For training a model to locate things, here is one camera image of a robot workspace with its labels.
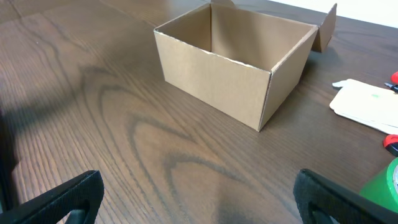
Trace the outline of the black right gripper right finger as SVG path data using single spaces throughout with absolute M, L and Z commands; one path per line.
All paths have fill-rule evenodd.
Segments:
M 294 199 L 304 224 L 397 223 L 397 213 L 354 193 L 310 169 L 296 176 Z

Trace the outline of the green tape roll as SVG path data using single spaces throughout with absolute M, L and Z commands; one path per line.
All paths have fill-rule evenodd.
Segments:
M 359 194 L 397 213 L 397 158 L 368 181 Z

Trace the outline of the brown cardboard box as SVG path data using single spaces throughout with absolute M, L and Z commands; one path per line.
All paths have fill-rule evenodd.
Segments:
M 318 25 L 212 1 L 154 29 L 166 82 L 260 131 L 324 52 L 333 6 Z

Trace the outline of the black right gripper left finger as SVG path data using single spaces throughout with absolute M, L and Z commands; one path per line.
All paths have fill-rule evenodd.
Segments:
M 1 214 L 1 224 L 94 223 L 104 196 L 98 170 L 86 171 L 32 200 Z

